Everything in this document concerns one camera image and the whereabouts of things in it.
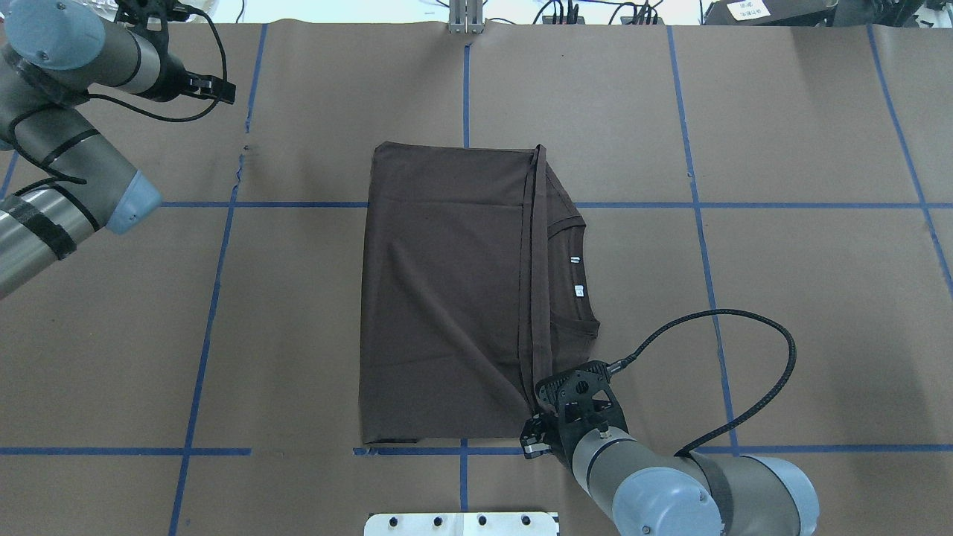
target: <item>black cord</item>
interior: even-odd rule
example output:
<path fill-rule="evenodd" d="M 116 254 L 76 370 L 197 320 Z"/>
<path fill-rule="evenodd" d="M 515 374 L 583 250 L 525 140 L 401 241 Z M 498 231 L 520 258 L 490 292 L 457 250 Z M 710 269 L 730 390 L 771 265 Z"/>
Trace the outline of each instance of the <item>black cord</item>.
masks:
<path fill-rule="evenodd" d="M 616 7 L 616 10 L 613 11 L 613 12 L 612 12 L 612 16 L 609 17 L 609 23 L 608 23 L 608 24 L 612 24 L 612 21 L 616 20 L 616 15 L 618 14 L 618 11 L 621 10 L 622 8 L 626 7 L 626 6 L 631 6 L 631 7 L 632 7 L 632 19 L 633 19 L 633 20 L 635 20 L 636 16 L 639 14 L 639 6 L 636 6 L 635 3 L 633 3 L 633 2 L 622 2 L 622 3 L 620 3 L 620 4 L 616 4 L 616 6 L 617 6 L 617 7 Z"/>
<path fill-rule="evenodd" d="M 228 69 L 228 62 L 225 59 L 225 46 L 222 45 L 222 38 L 221 36 L 218 35 L 218 29 L 215 27 L 215 23 L 212 22 L 212 18 L 203 10 L 200 10 L 199 8 L 193 8 L 192 6 L 189 6 L 189 5 L 186 5 L 185 7 L 189 13 L 198 15 L 204 18 L 206 21 L 208 21 L 209 27 L 212 29 L 212 35 L 215 37 L 215 43 L 218 45 L 218 53 L 221 54 L 222 56 L 222 81 L 228 82 L 229 69 Z M 188 123 L 189 121 L 195 121 L 196 119 L 201 119 L 202 117 L 205 117 L 206 115 L 211 113 L 212 110 L 214 110 L 215 107 L 218 106 L 218 103 L 221 102 L 222 100 L 222 95 L 221 93 L 219 93 L 218 95 L 215 96 L 215 99 L 212 101 L 212 104 L 209 105 L 208 108 L 206 108 L 200 113 L 197 113 L 189 117 L 166 117 L 166 116 L 158 115 L 152 112 L 147 112 L 141 108 L 137 108 L 133 106 L 132 104 L 129 104 L 128 102 L 119 100 L 109 95 L 98 94 L 98 93 L 88 93 L 86 96 L 90 99 L 107 100 L 113 104 L 118 104 L 119 106 L 122 106 L 123 108 L 127 110 L 132 110 L 133 112 L 141 113 L 142 115 L 145 115 L 146 117 L 149 117 L 158 121 L 165 121 L 167 123 Z"/>
<path fill-rule="evenodd" d="M 539 21 L 539 17 L 542 16 L 542 13 L 549 7 L 550 4 L 553 4 L 553 23 L 556 24 L 556 4 L 559 4 L 559 12 L 562 13 L 562 0 L 549 0 L 542 5 L 542 8 L 539 8 L 537 16 L 533 19 L 533 24 Z"/>
<path fill-rule="evenodd" d="M 17 140 L 17 138 L 16 138 L 16 127 L 17 127 L 17 125 L 19 125 L 20 123 L 22 123 L 22 122 L 26 121 L 27 119 L 33 117 L 33 116 L 36 115 L 37 113 L 44 112 L 44 111 L 46 111 L 46 110 L 52 110 L 52 109 L 55 109 L 55 108 L 60 108 L 60 107 L 57 106 L 57 105 L 55 105 L 55 104 L 50 103 L 50 104 L 45 104 L 45 105 L 43 105 L 43 106 L 41 106 L 41 107 L 39 107 L 39 108 L 36 108 L 36 109 L 34 109 L 34 110 L 30 110 L 29 112 L 21 113 L 21 114 L 17 115 L 17 116 L 10 122 L 10 125 L 7 127 L 7 138 L 10 139 L 10 145 L 13 146 L 13 149 L 14 149 L 17 153 L 19 153 L 21 156 L 23 156 L 30 164 L 33 164 L 33 165 L 36 166 L 37 168 L 39 168 L 39 169 L 41 169 L 41 170 L 47 172 L 47 173 L 50 174 L 50 175 L 53 175 L 53 176 L 51 176 L 51 177 L 44 178 L 43 180 L 38 180 L 38 181 L 32 183 L 31 185 L 27 186 L 26 188 L 21 188 L 20 190 L 17 190 L 17 191 L 14 193 L 15 196 L 21 196 L 21 195 L 25 194 L 26 192 L 32 190 L 33 188 L 38 188 L 38 187 L 40 187 L 40 186 L 45 186 L 45 185 L 47 185 L 47 184 L 52 184 L 53 182 L 63 181 L 63 182 L 71 182 L 71 183 L 73 183 L 73 184 L 80 184 L 80 185 L 87 183 L 87 180 L 86 180 L 85 178 L 79 178 L 79 177 L 77 177 L 77 176 L 72 176 L 72 175 L 66 175 L 66 174 L 64 174 L 64 173 L 62 173 L 62 172 L 58 172 L 58 171 L 54 170 L 54 169 L 51 168 L 50 166 L 44 165 L 42 162 L 38 161 L 36 158 L 33 158 L 32 156 L 30 156 L 30 154 L 27 153 L 27 151 L 25 151 L 25 150 L 23 149 L 23 146 L 20 145 L 19 140 Z"/>
<path fill-rule="evenodd" d="M 730 423 L 724 426 L 721 426 L 719 428 L 716 428 L 708 432 L 707 434 L 699 437 L 698 439 L 692 441 L 686 446 L 682 447 L 679 450 L 679 452 L 676 453 L 676 456 L 680 456 L 680 457 L 688 456 L 688 453 L 690 451 L 695 450 L 696 448 L 702 446 L 703 444 L 710 442 L 711 440 L 717 438 L 718 436 L 720 436 L 721 434 L 724 434 L 725 432 L 728 432 L 729 430 L 735 429 L 739 424 L 744 423 L 748 419 L 751 419 L 752 417 L 754 417 L 756 413 L 764 409 L 764 407 L 768 403 L 770 403 L 772 400 L 774 400 L 775 397 L 778 396 L 778 393 L 780 393 L 780 391 L 784 388 L 784 385 L 787 383 L 788 379 L 791 378 L 791 373 L 794 372 L 794 364 L 795 364 L 795 361 L 797 360 L 798 352 L 794 345 L 794 338 L 791 337 L 791 332 L 789 332 L 787 328 L 785 328 L 784 326 L 780 325 L 779 323 L 771 319 L 768 319 L 766 317 L 763 317 L 755 313 L 750 313 L 748 311 L 741 311 L 739 309 L 713 309 L 711 311 L 701 311 L 700 313 L 687 315 L 680 319 L 672 320 L 668 322 L 667 324 L 661 326 L 661 328 L 657 329 L 655 333 L 650 335 L 649 338 L 646 339 L 645 342 L 643 342 L 639 346 L 639 348 L 636 349 L 635 352 L 633 352 L 632 354 L 630 354 L 629 356 L 621 360 L 618 360 L 610 364 L 609 375 L 613 376 L 617 374 L 619 371 L 621 371 L 622 369 L 624 369 L 625 367 L 632 364 L 632 362 L 639 357 L 639 354 L 641 354 L 645 350 L 645 348 L 652 343 L 653 340 L 657 339 L 659 335 L 661 335 L 662 333 L 665 333 L 669 329 L 683 322 L 687 322 L 688 320 L 700 319 L 702 317 L 712 317 L 715 315 L 733 315 L 736 317 L 745 317 L 747 319 L 757 320 L 781 332 L 781 334 L 784 336 L 784 339 L 787 341 L 787 365 L 784 367 L 784 372 L 781 373 L 781 378 L 778 380 L 778 382 L 775 383 L 774 386 L 771 387 L 771 390 L 768 391 L 766 395 L 761 397 L 761 400 L 757 401 L 755 405 L 751 406 L 747 411 L 737 416 Z"/>

